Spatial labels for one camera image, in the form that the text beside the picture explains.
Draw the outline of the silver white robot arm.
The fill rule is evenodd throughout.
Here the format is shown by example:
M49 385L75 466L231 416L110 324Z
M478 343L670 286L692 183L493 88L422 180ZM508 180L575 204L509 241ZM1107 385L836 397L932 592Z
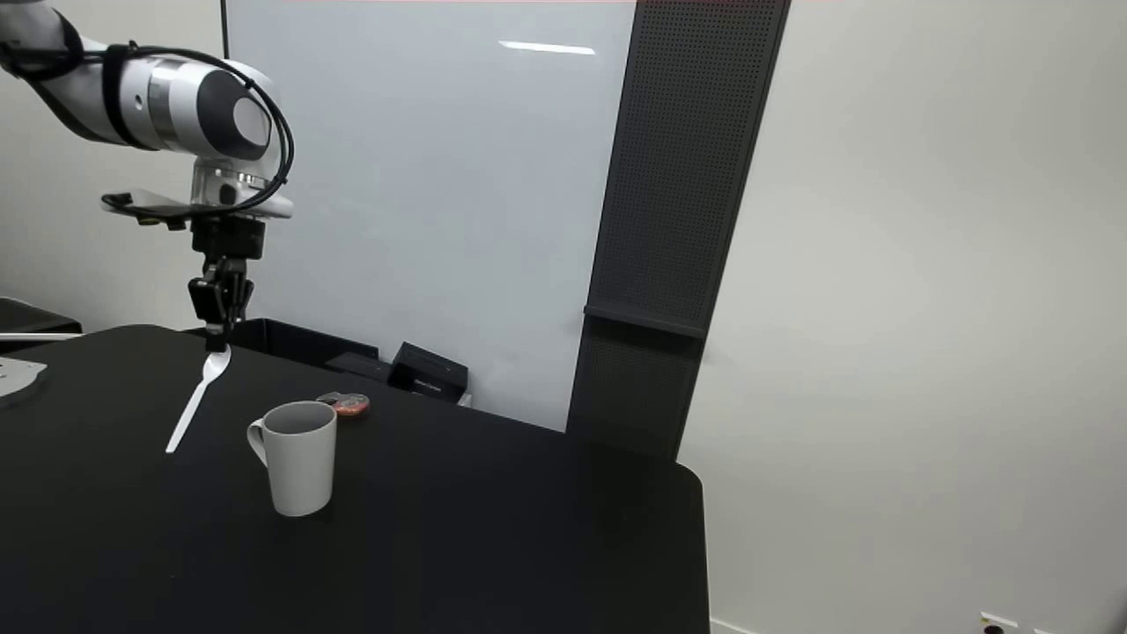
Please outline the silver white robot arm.
M84 141L195 160L188 202L118 189L102 204L195 236L204 266L188 281L189 303L208 349L226 349L248 318L265 222L289 216L296 139L269 76L201 49L88 39L49 0L0 0L0 66Z

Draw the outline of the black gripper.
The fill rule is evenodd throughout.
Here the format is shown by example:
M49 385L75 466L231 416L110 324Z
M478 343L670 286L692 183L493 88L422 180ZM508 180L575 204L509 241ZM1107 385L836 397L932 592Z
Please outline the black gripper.
M189 234L189 248L204 257L201 275L188 281L195 313L211 331L223 310L223 344L231 344L252 297L248 264L265 254L265 225L256 220L211 216L196 220Z

